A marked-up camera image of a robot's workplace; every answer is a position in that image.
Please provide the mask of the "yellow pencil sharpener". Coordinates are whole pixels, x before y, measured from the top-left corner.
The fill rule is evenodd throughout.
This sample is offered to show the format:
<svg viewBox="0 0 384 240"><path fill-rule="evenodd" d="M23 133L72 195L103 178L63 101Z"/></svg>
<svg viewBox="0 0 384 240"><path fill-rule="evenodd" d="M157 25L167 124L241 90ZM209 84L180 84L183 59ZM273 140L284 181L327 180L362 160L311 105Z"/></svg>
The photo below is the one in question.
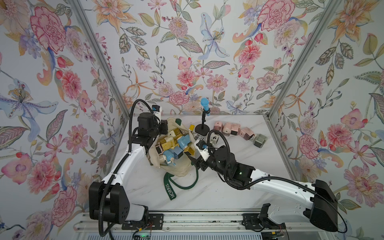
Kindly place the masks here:
<svg viewBox="0 0 384 240"><path fill-rule="evenodd" d="M173 137L165 137L161 139L159 143L163 151L174 149L177 146L177 143Z"/></svg>
<svg viewBox="0 0 384 240"><path fill-rule="evenodd" d="M171 130L170 132L168 132L168 136L173 137L174 140L177 140L183 136L183 133L179 128L175 128L175 129Z"/></svg>

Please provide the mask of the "cream panda pencil sharpener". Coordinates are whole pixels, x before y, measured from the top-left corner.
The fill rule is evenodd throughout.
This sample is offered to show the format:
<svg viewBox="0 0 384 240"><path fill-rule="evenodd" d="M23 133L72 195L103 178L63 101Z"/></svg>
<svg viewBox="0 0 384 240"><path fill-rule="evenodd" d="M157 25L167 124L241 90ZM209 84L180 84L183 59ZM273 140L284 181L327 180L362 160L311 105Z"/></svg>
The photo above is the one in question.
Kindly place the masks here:
<svg viewBox="0 0 384 240"><path fill-rule="evenodd" d="M212 145L216 145L216 144L218 143L218 141L219 141L220 138L221 138L221 137L220 137L219 134L217 134L217 133L212 133L212 134L210 135L210 143L211 143Z"/></svg>

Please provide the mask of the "pink pencil sharpener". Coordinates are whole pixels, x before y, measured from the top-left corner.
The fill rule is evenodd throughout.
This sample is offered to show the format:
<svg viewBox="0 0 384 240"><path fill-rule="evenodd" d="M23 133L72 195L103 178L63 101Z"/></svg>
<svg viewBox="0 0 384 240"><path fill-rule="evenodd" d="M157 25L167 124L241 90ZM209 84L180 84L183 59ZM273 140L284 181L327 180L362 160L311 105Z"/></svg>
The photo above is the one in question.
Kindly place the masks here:
<svg viewBox="0 0 384 240"><path fill-rule="evenodd" d="M241 125L237 123L232 123L231 135L237 136L240 134L240 131L241 131Z"/></svg>
<svg viewBox="0 0 384 240"><path fill-rule="evenodd" d="M224 127L223 123L220 121L217 121L214 123L213 129L221 132L223 130L223 127Z"/></svg>
<svg viewBox="0 0 384 240"><path fill-rule="evenodd" d="M240 136L246 141L250 140L254 135L255 133L248 127L244 127L240 130Z"/></svg>
<svg viewBox="0 0 384 240"><path fill-rule="evenodd" d="M232 125L233 123L227 122L223 125L222 133L225 136L230 136L232 132Z"/></svg>

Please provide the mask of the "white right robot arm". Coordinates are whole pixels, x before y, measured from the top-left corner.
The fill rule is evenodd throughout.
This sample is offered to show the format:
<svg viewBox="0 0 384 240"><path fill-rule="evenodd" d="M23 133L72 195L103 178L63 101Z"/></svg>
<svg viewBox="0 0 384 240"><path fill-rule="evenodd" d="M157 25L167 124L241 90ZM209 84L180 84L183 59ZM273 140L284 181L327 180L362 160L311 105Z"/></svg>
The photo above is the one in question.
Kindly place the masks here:
<svg viewBox="0 0 384 240"><path fill-rule="evenodd" d="M282 207L273 207L271 203L263 204L256 217L243 217L246 228L255 225L261 230L271 230L282 228L286 223L310 223L327 232L344 234L348 231L347 222L338 211L338 199L326 182L297 182L239 163L231 153L225 136L214 130L208 135L213 133L219 135L224 145L216 148L209 140L197 140L194 143L195 154L188 154L191 164L197 170L215 171L235 190L263 191L293 202L290 206Z"/></svg>

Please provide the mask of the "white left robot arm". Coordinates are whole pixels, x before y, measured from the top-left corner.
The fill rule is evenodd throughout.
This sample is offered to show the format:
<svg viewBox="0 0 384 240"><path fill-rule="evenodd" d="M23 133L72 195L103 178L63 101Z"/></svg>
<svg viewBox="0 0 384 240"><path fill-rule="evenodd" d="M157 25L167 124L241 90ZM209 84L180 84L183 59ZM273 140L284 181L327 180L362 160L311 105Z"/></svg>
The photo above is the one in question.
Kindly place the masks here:
<svg viewBox="0 0 384 240"><path fill-rule="evenodd" d="M90 218L98 222L100 237L112 238L115 225L131 223L136 233L150 225L148 207L131 203L125 187L137 163L146 160L155 141L168 132L168 122L161 119L161 112L159 105L149 106L142 99L134 101L125 153L101 182L90 185Z"/></svg>

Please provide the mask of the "dark green pencil sharpener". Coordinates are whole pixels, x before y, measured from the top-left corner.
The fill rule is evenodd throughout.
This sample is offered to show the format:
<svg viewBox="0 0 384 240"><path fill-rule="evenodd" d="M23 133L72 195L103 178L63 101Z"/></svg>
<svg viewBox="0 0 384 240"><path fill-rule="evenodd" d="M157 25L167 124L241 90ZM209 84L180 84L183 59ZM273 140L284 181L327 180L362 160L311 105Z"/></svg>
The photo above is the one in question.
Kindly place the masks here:
<svg viewBox="0 0 384 240"><path fill-rule="evenodd" d="M254 146L258 148L262 148L267 140L268 140L268 137L266 137L265 135L257 134L254 136L252 142Z"/></svg>

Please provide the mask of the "cream canvas tote bag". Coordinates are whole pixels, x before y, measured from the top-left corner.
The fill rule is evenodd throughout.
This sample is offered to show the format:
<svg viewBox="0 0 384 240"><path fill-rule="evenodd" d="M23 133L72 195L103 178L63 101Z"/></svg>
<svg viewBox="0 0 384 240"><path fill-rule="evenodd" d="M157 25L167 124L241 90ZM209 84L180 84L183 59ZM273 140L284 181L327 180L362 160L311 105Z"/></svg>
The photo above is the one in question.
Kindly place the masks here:
<svg viewBox="0 0 384 240"><path fill-rule="evenodd" d="M175 182L173 177L185 177L191 169L196 168L189 159L196 153L196 148L193 146L195 139L192 131L182 124L181 119L168 118L167 127L168 132L156 138L147 157L152 166L166 172L163 177L164 188L172 201L177 197L173 187L181 190L192 189L199 180L199 173L196 170L196 179L189 186Z"/></svg>

